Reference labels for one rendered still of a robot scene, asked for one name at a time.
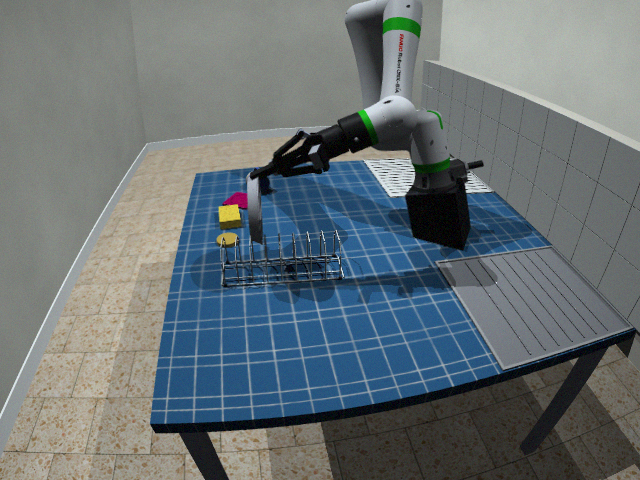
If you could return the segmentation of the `blue mug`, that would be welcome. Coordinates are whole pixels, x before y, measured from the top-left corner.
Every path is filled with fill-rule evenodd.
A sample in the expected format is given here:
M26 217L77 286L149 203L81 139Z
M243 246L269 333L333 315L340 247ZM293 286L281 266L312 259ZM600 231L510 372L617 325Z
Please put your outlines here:
M254 171L255 171L255 170L257 170L257 169L259 169L259 167L254 168ZM250 172L250 173L251 173L251 172ZM247 179L248 179L248 177L250 177L250 173L249 173L249 174L247 175L247 177L246 177L246 184L247 184ZM263 178L263 179L261 179L261 180L260 180L260 189L261 189L261 193L262 193L262 192L265 192L265 191L268 189L269 184L270 184L270 181L269 181L269 178L268 178L268 177L265 177L265 178Z

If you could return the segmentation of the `silver wire dish rack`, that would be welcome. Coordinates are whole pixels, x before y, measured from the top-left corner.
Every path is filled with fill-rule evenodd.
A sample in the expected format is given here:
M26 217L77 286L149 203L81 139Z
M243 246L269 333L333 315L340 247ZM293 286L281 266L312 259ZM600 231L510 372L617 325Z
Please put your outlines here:
M321 234L322 234L322 236L323 236L323 240L325 241L323 231L321 231L321 233L320 233L320 256L312 256L312 255L311 255L311 244L310 244L310 243L309 243L310 256L308 256L308 240L309 240L309 242L310 242L310 237L309 237L309 232L307 231L307 234L306 234L306 235L308 235L308 236L306 236L306 253L307 253L307 257L297 257L297 256L296 256L296 245L294 244L294 243L295 243L295 236L294 236L294 232L293 232L293 234L292 234L292 236L293 236L293 237L292 237L292 242L293 242L293 258L281 258L280 233L278 233L278 237L279 237L279 251L280 251L280 258L278 258L278 259L268 259L268 257L267 257L267 259L266 259L267 245L266 245L266 239L265 239L265 234L264 234L264 245L265 245L265 246L264 246L264 252L265 252L265 259L262 259L262 260L254 260L253 242L252 242L251 237L250 237L249 246L251 246L251 245L252 245L252 255L253 255L253 260L252 260L252 258L251 258L251 247L250 247L249 249L250 249L250 260L251 260L251 261L250 261L250 260L241 261L240 247L239 247L239 240L238 240L238 237L237 237L237 236L236 236L236 239L235 239L235 247L236 247L236 244L237 244L237 242L238 242L238 250L239 250L239 257L240 257L240 261L237 261L236 248L235 248L235 261L228 261L227 250L226 250L226 243L225 243L225 239L224 239L224 237L222 237L222 240L221 240L221 247L220 247L220 248L222 248L222 243L223 243L223 240L224 240L225 252L226 252L226 259L227 259L227 261L226 261L225 263L226 263L226 264L229 264L229 263L235 263L235 262L236 262L236 265L225 265L225 263L223 263L223 264L221 263L221 266L222 266L222 272L223 272L221 285L222 285L222 286L224 286L224 287L227 287L227 286L233 286L233 285L269 284L269 283L284 283L284 282L314 281L314 280L327 280L327 279L339 279L339 280L342 280L342 278L344 277L344 274L343 274L343 270L342 270L342 267L341 267L341 256L340 256L340 260L339 260L339 256L335 254L335 233L337 234L338 240L340 240L339 235L338 235L338 232L337 232L337 230L335 230L335 232L334 232L334 244L333 244L333 255L327 255L327 254L326 254L326 243L324 242L325 255L321 256ZM238 240L238 241L237 241L237 240ZM294 250L295 250L295 257L294 257ZM327 257L328 257L328 256L332 256L332 257L336 257L336 256L337 256L337 258L334 258L334 259L327 259ZM312 260L312 258L314 258L314 257L325 257L325 259ZM299 258L310 258L310 260L297 261L297 259L299 259ZM295 259L295 261L282 262L282 260L283 260L283 259ZM268 260L280 260L280 262L267 263L267 261L268 261ZM338 261L339 261L339 265L340 265L340 269L339 269L339 271L326 271L326 269L327 269L327 260L338 260ZM265 263L252 264L252 261L265 261ZM312 272L312 261L325 261L325 272ZM250 276L250 277L239 277L239 273L238 273L238 266L249 266L250 264L237 265L237 262L250 262L250 264L251 264L251 272L252 272L252 276ZM310 262L310 273L298 273L298 274L297 274L297 262ZM295 263L296 274L282 274L282 263ZM267 264L280 264L280 266L281 266L281 275L268 275L268 271L267 271ZM225 265L225 266L224 266L224 265ZM266 265L266 276L253 276L253 268L252 268L252 265ZM236 269L237 269L237 276L238 276L238 278L237 278L237 277L225 278L225 275L224 275L224 267L232 267L232 266L236 266ZM332 272L339 272L339 277L326 278L326 273L332 273ZM342 272L342 276L343 276L343 277L341 276L341 272ZM321 278L321 279L312 279L312 274L318 274L318 273L325 273L325 278ZM307 280L297 280L297 275L304 275L304 274L310 274L310 279L307 279ZM289 275L296 275L296 280L293 280L293 281L283 281L283 276L289 276ZM274 276L281 276L281 281L277 281L277 282L269 282L269 281L268 281L268 277L274 277ZM257 277L267 277L267 282L254 283L254 278L257 278ZM224 278L224 284L223 284L223 278ZM244 283L244 284L240 284L240 280L239 280L240 278L252 278L253 283ZM239 283L239 284L226 284L225 279L238 279L238 283Z

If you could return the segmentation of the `white ribbed draining mat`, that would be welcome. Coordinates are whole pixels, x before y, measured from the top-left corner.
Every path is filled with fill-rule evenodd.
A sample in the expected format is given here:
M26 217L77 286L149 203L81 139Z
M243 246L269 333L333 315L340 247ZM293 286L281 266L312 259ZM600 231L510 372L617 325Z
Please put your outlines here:
M366 162L365 162L366 161ZM394 162L395 161L395 162ZM411 162L411 158L395 158L395 159L363 159L363 162L378 180L380 185L386 191L390 198L405 197L405 194L411 188L415 179L415 171ZM402 164L407 163L407 164ZM372 165L374 164L374 165ZM369 165L369 166L368 166ZM381 167L386 166L386 167ZM394 168L394 169L391 169ZM388 172L387 172L388 171ZM403 173L403 174L398 174ZM398 177L396 177L398 176ZM378 178L380 179L378 179ZM470 171L467 174L468 182L465 183L467 194L477 193L494 193L494 191ZM412 179L410 179L412 178ZM474 179L474 180L471 180ZM382 183L381 183L381 182ZM385 183L388 182L388 183ZM385 187L384 187L384 186ZM387 186L393 185L393 186ZM396 189L390 189L396 188ZM395 192L400 191L400 192ZM480 191L480 192L476 192ZM400 195L400 196L397 196Z

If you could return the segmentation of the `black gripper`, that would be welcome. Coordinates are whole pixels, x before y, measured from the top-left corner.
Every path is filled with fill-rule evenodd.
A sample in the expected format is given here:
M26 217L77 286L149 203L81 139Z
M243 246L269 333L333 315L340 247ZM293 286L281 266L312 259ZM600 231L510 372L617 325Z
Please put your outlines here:
M302 146L283 155L304 138L306 138L306 141L303 142ZM258 179L261 180L271 174L275 176L281 174L283 177L291 177L310 173L321 174L322 168L315 169L314 165L296 168L293 167L303 163L311 162L308 156L310 149L313 146L321 144L322 142L329 154L330 159L349 152L349 148L338 124L328 127L317 133L310 134L300 128L294 137L292 137L288 142L286 142L283 146L281 146L277 151L273 153L273 159L269 160L269 166L266 165L251 172L250 178L253 179L258 177Z

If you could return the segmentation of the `white tiled backsplash wall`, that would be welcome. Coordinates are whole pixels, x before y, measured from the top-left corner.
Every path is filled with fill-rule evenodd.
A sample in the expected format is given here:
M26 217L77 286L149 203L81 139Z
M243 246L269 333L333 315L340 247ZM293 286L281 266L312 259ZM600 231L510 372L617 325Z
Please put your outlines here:
M482 160L470 171L633 325L616 346L640 372L640 142L452 66L424 60L420 110L442 115L450 158Z

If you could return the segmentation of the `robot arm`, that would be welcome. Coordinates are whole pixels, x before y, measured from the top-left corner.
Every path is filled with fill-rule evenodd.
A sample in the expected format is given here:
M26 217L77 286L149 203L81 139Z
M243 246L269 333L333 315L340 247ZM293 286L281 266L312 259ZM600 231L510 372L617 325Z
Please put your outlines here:
M345 25L364 110L338 125L352 153L373 145L379 151L409 151L414 189L432 193L468 182L470 169L484 164L450 160L442 115L416 111L411 103L422 11L421 0L370 0L348 9Z

